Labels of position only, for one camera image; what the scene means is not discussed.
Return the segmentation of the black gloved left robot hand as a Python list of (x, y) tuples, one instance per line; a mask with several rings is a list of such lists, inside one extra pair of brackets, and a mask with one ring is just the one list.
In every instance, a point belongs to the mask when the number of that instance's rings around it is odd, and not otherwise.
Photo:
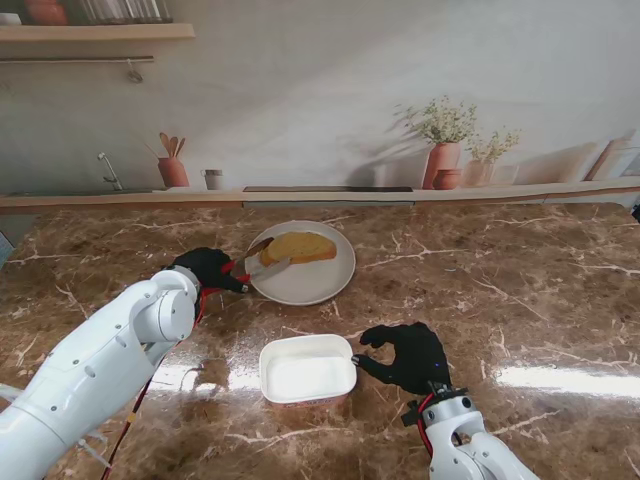
[(198, 247), (176, 257), (171, 266), (190, 270), (205, 289), (235, 293), (246, 293), (249, 289), (245, 282), (231, 274), (235, 261), (219, 249)]

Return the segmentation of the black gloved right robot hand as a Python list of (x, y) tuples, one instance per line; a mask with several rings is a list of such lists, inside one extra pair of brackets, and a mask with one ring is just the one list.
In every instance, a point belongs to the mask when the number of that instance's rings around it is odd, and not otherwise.
[(361, 345), (375, 349), (387, 343), (394, 347), (395, 353), (390, 364), (364, 354), (353, 355), (352, 363), (380, 382), (415, 395), (430, 394), (431, 384), (452, 386), (443, 345), (426, 324), (378, 325), (366, 330), (360, 338)]

